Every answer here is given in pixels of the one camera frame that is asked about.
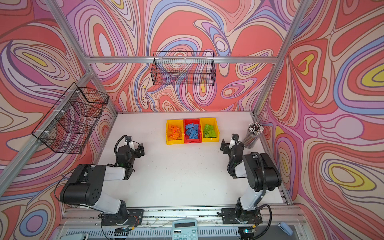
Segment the green lego brick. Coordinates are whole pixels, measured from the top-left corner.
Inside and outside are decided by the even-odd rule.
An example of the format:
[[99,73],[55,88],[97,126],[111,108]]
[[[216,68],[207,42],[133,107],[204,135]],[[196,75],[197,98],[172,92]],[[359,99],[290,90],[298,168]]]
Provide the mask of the green lego brick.
[[204,134],[204,138],[205,139],[211,139],[211,138],[216,138],[217,137],[214,125],[206,124],[204,126],[203,134]]

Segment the blue lego brick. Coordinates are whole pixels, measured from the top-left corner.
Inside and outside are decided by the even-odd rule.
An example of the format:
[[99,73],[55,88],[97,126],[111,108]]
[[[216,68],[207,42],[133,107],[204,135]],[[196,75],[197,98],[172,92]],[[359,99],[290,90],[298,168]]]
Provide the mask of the blue lego brick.
[[185,129],[188,140],[197,140],[200,138],[200,125],[190,123],[186,125]]

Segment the orange lego brick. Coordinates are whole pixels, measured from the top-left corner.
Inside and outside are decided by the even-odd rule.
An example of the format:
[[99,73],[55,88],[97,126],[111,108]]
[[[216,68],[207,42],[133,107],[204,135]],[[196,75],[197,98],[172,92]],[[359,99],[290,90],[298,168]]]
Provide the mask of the orange lego brick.
[[168,137],[171,141],[181,140],[182,139],[182,129],[177,125],[169,125],[168,127]]

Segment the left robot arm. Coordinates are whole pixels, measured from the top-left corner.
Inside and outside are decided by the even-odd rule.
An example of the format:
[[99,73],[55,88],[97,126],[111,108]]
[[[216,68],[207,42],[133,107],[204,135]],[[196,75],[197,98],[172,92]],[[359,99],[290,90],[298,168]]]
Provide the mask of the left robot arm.
[[114,146],[115,163],[78,165],[57,196],[58,201],[100,212],[102,224],[127,224],[130,213],[125,201],[108,195],[103,186],[106,182],[127,181],[135,172],[135,160],[144,155],[143,143],[133,141],[131,136],[121,136]]

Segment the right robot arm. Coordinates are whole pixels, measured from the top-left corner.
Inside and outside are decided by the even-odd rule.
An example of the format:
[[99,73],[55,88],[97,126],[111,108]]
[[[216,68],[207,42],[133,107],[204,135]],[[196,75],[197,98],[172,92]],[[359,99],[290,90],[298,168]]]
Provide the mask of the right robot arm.
[[281,174],[268,154],[244,154],[244,149],[245,144],[239,141],[238,134],[233,134],[228,143],[224,140],[221,142],[220,150],[229,157],[228,174],[233,179],[246,179],[249,184],[234,208],[222,208],[218,213],[225,225],[261,224],[261,209],[265,207],[261,201],[267,193],[282,184]]

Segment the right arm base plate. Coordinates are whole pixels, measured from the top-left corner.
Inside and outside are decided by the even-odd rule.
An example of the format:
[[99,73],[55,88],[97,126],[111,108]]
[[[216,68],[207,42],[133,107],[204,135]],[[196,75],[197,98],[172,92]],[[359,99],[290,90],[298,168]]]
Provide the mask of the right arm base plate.
[[222,208],[217,215],[222,218],[225,225],[260,225],[263,219],[259,210],[244,211],[236,208]]

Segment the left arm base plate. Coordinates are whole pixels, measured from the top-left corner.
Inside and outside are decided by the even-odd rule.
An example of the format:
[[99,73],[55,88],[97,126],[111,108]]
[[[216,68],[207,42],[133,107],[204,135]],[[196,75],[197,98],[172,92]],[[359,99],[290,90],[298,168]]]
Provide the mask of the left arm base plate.
[[128,209],[127,213],[108,215],[100,213],[102,226],[131,226],[137,227],[142,224],[144,209]]

